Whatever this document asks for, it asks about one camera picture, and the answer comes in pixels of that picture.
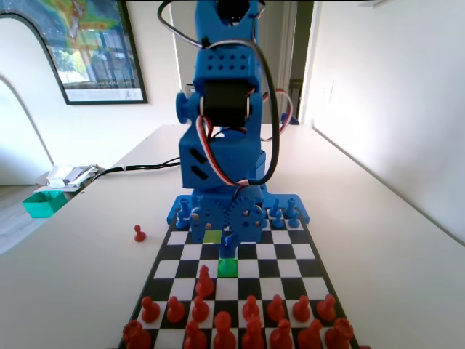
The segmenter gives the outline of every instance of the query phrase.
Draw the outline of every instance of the wire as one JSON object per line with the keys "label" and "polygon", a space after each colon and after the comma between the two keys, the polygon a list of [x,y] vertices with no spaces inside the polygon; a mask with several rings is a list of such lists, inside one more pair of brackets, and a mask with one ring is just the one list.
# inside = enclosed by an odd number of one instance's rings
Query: wire
{"label": "wire", "polygon": [[173,162],[174,160],[177,160],[177,159],[179,159],[179,157],[162,162],[161,164],[158,164],[158,165],[129,165],[129,166],[112,167],[111,169],[106,169],[105,171],[100,172],[97,176],[95,176],[92,179],[92,182],[94,182],[98,177],[107,175],[109,173],[114,173],[114,172],[137,171],[140,169],[146,169],[146,170],[147,169],[165,169],[167,167],[179,166],[181,164],[180,162]]}

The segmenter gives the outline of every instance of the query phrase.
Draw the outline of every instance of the red chess piece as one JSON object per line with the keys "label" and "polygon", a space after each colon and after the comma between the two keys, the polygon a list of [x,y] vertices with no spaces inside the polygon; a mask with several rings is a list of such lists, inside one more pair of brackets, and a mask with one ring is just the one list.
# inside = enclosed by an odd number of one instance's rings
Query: red chess piece
{"label": "red chess piece", "polygon": [[235,337],[234,334],[230,331],[230,314],[225,311],[220,311],[215,316],[214,323],[218,331],[213,341],[214,349],[235,349]]}
{"label": "red chess piece", "polygon": [[328,294],[325,297],[325,300],[318,302],[317,304],[317,313],[318,315],[327,322],[331,322],[336,318],[336,311],[334,310],[334,305],[336,304],[336,298]]}
{"label": "red chess piece", "polygon": [[136,235],[134,235],[134,240],[136,242],[142,242],[145,240],[145,233],[143,231],[140,230],[140,225],[135,225],[134,226],[134,230],[136,231]]}
{"label": "red chess piece", "polygon": [[323,328],[320,320],[313,320],[308,329],[303,329],[297,336],[299,349],[321,349],[320,330]]}
{"label": "red chess piece", "polygon": [[279,320],[278,328],[271,332],[271,349],[292,349],[291,325],[288,319]]}
{"label": "red chess piece", "polygon": [[251,314],[247,320],[247,331],[242,336],[242,349],[263,349],[262,322],[260,317]]}
{"label": "red chess piece", "polygon": [[205,321],[209,316],[209,306],[203,301],[202,296],[194,298],[194,308],[192,309],[192,317],[197,322]]}
{"label": "red chess piece", "polygon": [[192,320],[186,326],[186,340],[183,349],[206,349],[207,339],[205,333],[198,328],[198,324]]}
{"label": "red chess piece", "polygon": [[305,322],[310,318],[310,304],[307,296],[301,296],[299,301],[292,307],[292,313],[297,321]]}
{"label": "red chess piece", "polygon": [[152,337],[138,320],[131,320],[123,328],[123,342],[127,349],[150,349]]}
{"label": "red chess piece", "polygon": [[184,318],[185,314],[185,307],[184,305],[177,300],[176,296],[172,296],[168,300],[168,313],[166,316],[168,317],[168,321],[177,324]]}
{"label": "red chess piece", "polygon": [[338,318],[325,335],[328,349],[349,349],[349,341],[354,337],[354,328],[346,318]]}
{"label": "red chess piece", "polygon": [[213,284],[213,280],[210,279],[209,275],[209,267],[202,265],[197,284],[195,285],[195,291],[199,296],[205,298],[213,293],[214,288],[215,285]]}
{"label": "red chess piece", "polygon": [[244,315],[244,318],[246,320],[248,320],[250,315],[260,315],[260,309],[259,306],[256,304],[255,296],[250,295],[247,297],[247,303],[244,304],[244,306],[242,307],[242,315]]}
{"label": "red chess piece", "polygon": [[160,305],[152,302],[152,298],[146,296],[142,298],[142,320],[146,323],[154,322],[160,315]]}
{"label": "red chess piece", "polygon": [[283,299],[278,294],[273,297],[273,300],[267,306],[267,313],[276,322],[284,318]]}

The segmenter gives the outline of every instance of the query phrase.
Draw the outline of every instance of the white table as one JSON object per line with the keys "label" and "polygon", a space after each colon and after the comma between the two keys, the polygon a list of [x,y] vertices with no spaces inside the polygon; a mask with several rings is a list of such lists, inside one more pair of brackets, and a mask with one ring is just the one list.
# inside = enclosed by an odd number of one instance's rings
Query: white table
{"label": "white table", "polygon": [[[160,128],[119,164],[175,157],[185,130]],[[178,168],[109,174],[0,256],[0,348],[115,348],[171,204],[190,192],[181,186]],[[268,189],[301,196],[361,345],[464,347],[462,246],[310,128],[281,137]],[[134,243],[135,224],[148,235],[143,244]]]}

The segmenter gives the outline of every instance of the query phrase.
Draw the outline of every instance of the green container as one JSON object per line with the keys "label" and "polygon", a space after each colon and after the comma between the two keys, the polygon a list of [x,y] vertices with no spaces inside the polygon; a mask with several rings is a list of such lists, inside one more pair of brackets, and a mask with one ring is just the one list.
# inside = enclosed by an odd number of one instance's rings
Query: green container
{"label": "green container", "polygon": [[48,218],[68,202],[62,191],[42,191],[23,201],[32,218]]}

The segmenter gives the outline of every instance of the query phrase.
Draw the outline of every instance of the poster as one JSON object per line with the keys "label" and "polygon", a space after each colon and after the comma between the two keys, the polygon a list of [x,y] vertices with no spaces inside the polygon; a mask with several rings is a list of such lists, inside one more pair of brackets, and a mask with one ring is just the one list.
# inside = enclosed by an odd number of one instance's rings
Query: poster
{"label": "poster", "polygon": [[147,102],[125,1],[0,0],[4,17],[40,35],[67,104]]}

